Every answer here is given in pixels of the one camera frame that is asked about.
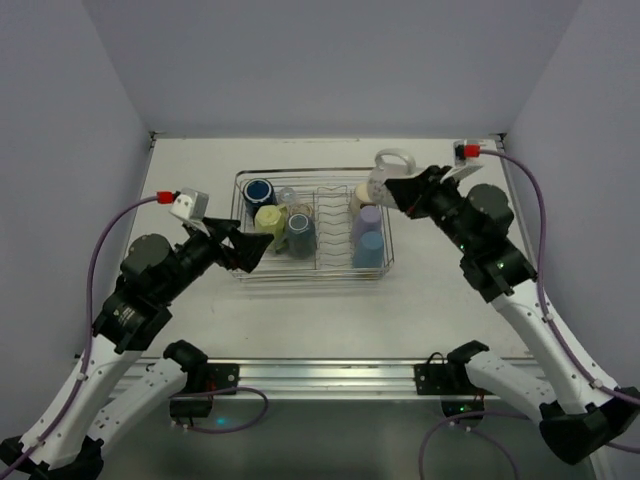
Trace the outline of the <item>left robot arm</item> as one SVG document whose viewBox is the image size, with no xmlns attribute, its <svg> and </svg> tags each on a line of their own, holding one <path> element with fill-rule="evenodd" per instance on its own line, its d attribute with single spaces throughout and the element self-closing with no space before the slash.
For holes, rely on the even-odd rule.
<svg viewBox="0 0 640 480">
<path fill-rule="evenodd" d="M 110 394 L 169 322 L 173 301 L 214 264 L 252 272 L 273 241 L 243 233 L 236 220 L 207 218 L 201 230 L 171 245 L 159 234 L 136 239 L 120 266 L 83 352 L 55 400 L 23 435 L 5 439 L 9 471 L 33 479 L 95 479 L 106 454 L 151 410 L 189 382 L 200 383 L 206 355 L 186 341 L 170 344 L 164 359 L 115 400 Z"/>
</svg>

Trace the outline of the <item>small clear glass cup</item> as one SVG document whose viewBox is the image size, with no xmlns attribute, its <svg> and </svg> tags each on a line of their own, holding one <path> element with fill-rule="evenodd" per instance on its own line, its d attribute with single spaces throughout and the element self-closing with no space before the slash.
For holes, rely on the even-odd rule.
<svg viewBox="0 0 640 480">
<path fill-rule="evenodd" d="M 292 207 L 299 202 L 299 196 L 294 188 L 283 187 L 277 193 L 277 200 L 279 204 L 284 204 L 287 207 Z"/>
</svg>

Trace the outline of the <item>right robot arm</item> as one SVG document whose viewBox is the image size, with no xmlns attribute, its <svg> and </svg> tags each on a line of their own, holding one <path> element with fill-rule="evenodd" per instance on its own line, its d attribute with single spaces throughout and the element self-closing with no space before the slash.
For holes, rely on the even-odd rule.
<svg viewBox="0 0 640 480">
<path fill-rule="evenodd" d="M 539 380 L 470 342 L 448 356 L 469 381 L 526 414 L 567 464 L 624 433 L 639 414 L 639 392 L 620 387 L 594 361 L 539 291 L 538 273 L 507 237 L 514 220 L 507 195 L 490 184 L 461 195 L 447 168 L 437 166 L 385 186 L 400 211 L 431 219 L 461 251 L 464 278 L 511 325 L 545 375 Z"/>
</svg>

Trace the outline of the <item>dark blue glossy mug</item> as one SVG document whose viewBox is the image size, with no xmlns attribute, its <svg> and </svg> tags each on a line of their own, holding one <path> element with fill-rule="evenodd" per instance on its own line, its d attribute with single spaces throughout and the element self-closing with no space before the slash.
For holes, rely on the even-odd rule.
<svg viewBox="0 0 640 480">
<path fill-rule="evenodd" d="M 276 205 L 276 194 L 272 183 L 264 178 L 249 180 L 243 187 L 243 198 L 248 214 L 254 218 L 263 206 Z"/>
</svg>

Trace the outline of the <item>speckled beige small cup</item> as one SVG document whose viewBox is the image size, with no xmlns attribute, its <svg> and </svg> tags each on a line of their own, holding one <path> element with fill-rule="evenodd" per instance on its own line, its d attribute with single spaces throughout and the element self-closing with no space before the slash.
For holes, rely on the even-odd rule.
<svg viewBox="0 0 640 480">
<path fill-rule="evenodd" d="M 296 203 L 291 208 L 291 213 L 295 214 L 303 214 L 308 216 L 309 218 L 314 218 L 314 209 L 313 206 L 309 203 Z"/>
</svg>

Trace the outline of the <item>yellow-green ceramic mug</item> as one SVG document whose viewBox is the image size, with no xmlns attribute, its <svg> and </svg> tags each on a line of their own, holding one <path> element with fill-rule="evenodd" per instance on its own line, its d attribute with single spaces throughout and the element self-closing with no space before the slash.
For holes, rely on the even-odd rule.
<svg viewBox="0 0 640 480">
<path fill-rule="evenodd" d="M 287 215 L 288 208 L 284 204 L 261 206 L 254 217 L 254 231 L 271 234 L 270 247 L 274 248 L 284 234 Z"/>
</svg>

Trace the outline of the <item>light blue plastic tumbler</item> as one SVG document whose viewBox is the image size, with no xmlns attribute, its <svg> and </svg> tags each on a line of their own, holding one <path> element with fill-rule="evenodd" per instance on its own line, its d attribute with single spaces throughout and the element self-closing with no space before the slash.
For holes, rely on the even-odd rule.
<svg viewBox="0 0 640 480">
<path fill-rule="evenodd" d="M 380 232 L 368 231 L 359 238 L 352 259 L 354 268 L 380 268 L 384 262 L 384 239 Z"/>
</svg>

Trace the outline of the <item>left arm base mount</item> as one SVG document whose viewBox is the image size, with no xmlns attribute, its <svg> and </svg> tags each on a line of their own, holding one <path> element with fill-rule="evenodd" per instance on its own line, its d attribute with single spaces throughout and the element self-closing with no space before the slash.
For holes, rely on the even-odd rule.
<svg viewBox="0 0 640 480">
<path fill-rule="evenodd" d="M 234 395 L 238 386 L 240 366 L 237 363 L 209 363 L 198 366 L 187 377 L 185 387 L 172 396 L 169 415 L 177 423 L 195 425 L 196 419 L 204 419 L 213 410 L 215 395 Z"/>
</svg>

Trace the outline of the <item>floral white mug orange inside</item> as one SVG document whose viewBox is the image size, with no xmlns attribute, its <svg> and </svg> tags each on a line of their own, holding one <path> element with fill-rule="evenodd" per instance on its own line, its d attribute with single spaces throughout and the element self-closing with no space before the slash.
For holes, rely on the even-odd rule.
<svg viewBox="0 0 640 480">
<path fill-rule="evenodd" d="M 389 179 L 404 179 L 416 174 L 414 156 L 406 150 L 389 148 L 376 153 L 374 167 L 366 182 L 367 194 L 377 205 L 397 209 L 397 204 L 385 186 Z"/>
</svg>

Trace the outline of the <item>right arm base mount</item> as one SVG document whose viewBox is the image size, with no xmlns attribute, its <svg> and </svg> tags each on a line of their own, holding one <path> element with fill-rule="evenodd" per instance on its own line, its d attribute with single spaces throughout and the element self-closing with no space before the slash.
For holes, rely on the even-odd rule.
<svg viewBox="0 0 640 480">
<path fill-rule="evenodd" d="M 485 410 L 485 391 L 471 384 L 461 365 L 449 363 L 440 352 L 413 366 L 416 393 L 438 396 L 446 417 Z"/>
</svg>

